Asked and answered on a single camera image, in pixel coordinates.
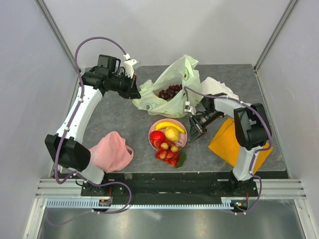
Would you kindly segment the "yellow fake pear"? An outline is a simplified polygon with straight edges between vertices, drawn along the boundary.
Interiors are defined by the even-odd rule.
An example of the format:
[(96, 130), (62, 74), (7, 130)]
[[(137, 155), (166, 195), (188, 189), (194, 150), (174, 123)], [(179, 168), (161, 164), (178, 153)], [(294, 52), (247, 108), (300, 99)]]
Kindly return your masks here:
[(180, 132), (177, 128), (173, 127), (173, 126), (169, 126), (164, 130), (164, 134), (166, 136), (166, 138), (172, 142), (178, 142), (179, 141), (179, 135)]

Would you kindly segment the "yellow fake banana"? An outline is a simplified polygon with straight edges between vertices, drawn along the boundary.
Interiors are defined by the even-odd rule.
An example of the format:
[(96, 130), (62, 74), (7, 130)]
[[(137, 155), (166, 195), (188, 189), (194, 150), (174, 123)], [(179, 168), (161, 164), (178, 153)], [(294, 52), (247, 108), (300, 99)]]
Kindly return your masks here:
[(167, 127), (174, 127), (176, 128), (180, 133), (185, 133), (185, 130), (180, 127), (179, 125), (177, 125), (176, 123), (174, 122), (169, 122), (169, 121), (162, 121), (160, 123), (158, 123), (156, 126), (155, 126), (155, 130), (160, 130), (160, 129), (164, 129), (164, 128), (167, 128)]

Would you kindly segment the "red strawberry bunch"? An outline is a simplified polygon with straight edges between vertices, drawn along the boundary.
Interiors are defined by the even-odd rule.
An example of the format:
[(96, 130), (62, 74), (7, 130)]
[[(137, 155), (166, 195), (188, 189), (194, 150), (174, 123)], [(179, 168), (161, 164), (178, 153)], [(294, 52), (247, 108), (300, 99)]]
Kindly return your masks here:
[(157, 151), (155, 158), (174, 168), (181, 168), (186, 161), (186, 152), (182, 147), (168, 140), (155, 140), (153, 146)]

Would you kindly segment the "red fake apple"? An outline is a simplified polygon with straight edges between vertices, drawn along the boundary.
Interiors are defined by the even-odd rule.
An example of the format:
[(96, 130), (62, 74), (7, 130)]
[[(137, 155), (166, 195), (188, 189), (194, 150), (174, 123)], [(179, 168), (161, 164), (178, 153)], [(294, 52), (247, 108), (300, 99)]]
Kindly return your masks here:
[(160, 142), (165, 141), (165, 134), (162, 131), (155, 130), (150, 133), (150, 142), (154, 145), (154, 142), (159, 140)]

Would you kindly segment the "translucent green plastic bag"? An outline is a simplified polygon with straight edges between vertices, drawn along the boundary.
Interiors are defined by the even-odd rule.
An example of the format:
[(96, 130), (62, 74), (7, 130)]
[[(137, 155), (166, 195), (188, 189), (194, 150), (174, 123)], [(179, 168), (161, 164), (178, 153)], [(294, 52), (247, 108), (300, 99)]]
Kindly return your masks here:
[(195, 69), (198, 61), (184, 55), (176, 60), (158, 77), (155, 82), (147, 80), (140, 86), (140, 99), (133, 100), (139, 110), (145, 110), (149, 115), (161, 115), (168, 118), (181, 118), (186, 115), (185, 102), (195, 107), (202, 96), (188, 91), (189, 87), (202, 93), (199, 71)]

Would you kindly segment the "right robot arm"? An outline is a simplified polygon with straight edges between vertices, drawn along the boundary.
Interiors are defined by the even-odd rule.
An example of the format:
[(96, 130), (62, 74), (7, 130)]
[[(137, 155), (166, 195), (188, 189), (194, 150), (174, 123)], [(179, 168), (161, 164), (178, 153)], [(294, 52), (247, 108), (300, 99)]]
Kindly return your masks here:
[(235, 139), (240, 150), (232, 170), (234, 180), (228, 183), (228, 190), (232, 195), (240, 196), (246, 191), (245, 181), (254, 176), (253, 167), (259, 152), (264, 151), (264, 145), (272, 140), (264, 106), (247, 104), (225, 93), (204, 95), (201, 104), (205, 111), (196, 113), (190, 101), (185, 102), (184, 111), (191, 113), (188, 142), (202, 137), (207, 132), (206, 127), (219, 117), (227, 115), (234, 119)]

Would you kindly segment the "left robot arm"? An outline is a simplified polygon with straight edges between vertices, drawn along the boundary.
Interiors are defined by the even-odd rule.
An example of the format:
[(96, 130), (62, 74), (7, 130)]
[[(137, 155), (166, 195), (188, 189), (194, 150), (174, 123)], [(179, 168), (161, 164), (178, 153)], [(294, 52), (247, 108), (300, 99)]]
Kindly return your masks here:
[(83, 136), (91, 115), (107, 91), (114, 91), (124, 99), (141, 97), (136, 83), (135, 70), (140, 62), (128, 54), (125, 61), (107, 55), (100, 55), (96, 66), (81, 75), (76, 99), (62, 126), (54, 135), (47, 135), (45, 145), (54, 163), (54, 177), (58, 177), (58, 166), (71, 170), (92, 182), (92, 190), (99, 196), (109, 192), (109, 183), (104, 172), (91, 162), (90, 151), (82, 145)]

